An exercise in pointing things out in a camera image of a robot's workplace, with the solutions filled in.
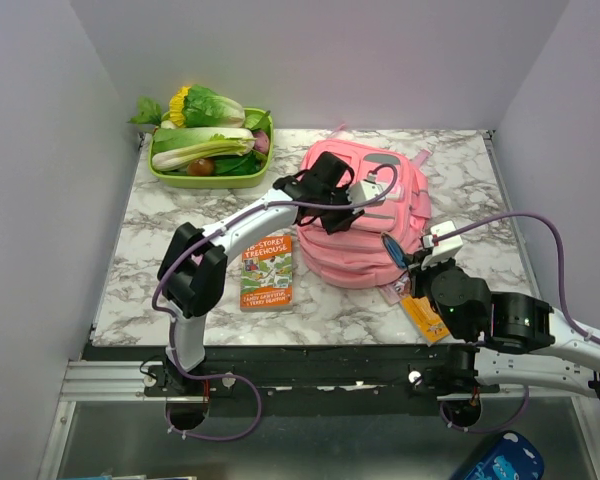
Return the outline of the pink student backpack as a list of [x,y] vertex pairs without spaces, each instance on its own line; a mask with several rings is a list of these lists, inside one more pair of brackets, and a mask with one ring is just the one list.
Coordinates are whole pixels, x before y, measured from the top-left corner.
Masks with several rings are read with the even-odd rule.
[[398,181],[383,204],[367,207],[345,232],[329,235],[318,221],[299,227],[297,243],[306,266],[325,283],[346,289],[372,288],[399,279],[402,270],[387,254],[381,234],[390,234],[407,253],[420,248],[420,237],[432,217],[428,179],[421,172],[431,152],[422,150],[408,158],[389,150],[328,139],[308,149],[301,167],[312,167],[325,152],[352,167],[356,180],[366,178],[381,164],[393,164]]

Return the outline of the illustrated picture book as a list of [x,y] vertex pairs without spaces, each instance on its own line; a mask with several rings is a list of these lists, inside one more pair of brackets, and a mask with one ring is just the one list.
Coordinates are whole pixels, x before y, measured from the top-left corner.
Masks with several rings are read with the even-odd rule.
[[400,303],[411,295],[411,278],[408,272],[398,279],[378,287],[378,290],[388,305]]

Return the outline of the brown leather wallet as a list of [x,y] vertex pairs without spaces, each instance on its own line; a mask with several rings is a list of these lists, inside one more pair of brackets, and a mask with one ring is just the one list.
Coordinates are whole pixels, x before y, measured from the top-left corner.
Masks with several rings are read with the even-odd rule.
[[403,250],[400,243],[387,232],[381,234],[381,242],[394,265],[401,270],[407,270],[411,264],[411,257]]

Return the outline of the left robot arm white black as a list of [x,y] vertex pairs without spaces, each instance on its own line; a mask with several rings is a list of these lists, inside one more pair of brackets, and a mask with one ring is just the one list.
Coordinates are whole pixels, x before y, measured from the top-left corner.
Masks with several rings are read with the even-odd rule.
[[298,224],[327,221],[329,231],[358,217],[347,190],[355,173],[332,153],[294,175],[276,180],[260,199],[205,227],[186,222],[170,241],[152,297],[155,310],[171,316],[167,382],[181,395],[194,393],[202,380],[207,314],[221,300],[228,265],[266,236]]

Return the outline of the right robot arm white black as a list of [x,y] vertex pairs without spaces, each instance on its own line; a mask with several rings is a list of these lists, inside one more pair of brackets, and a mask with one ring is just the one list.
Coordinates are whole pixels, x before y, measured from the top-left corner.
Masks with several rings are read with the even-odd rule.
[[454,258],[407,255],[411,294],[428,301],[456,344],[440,367],[449,390],[518,384],[600,402],[600,330],[517,292],[493,292]]

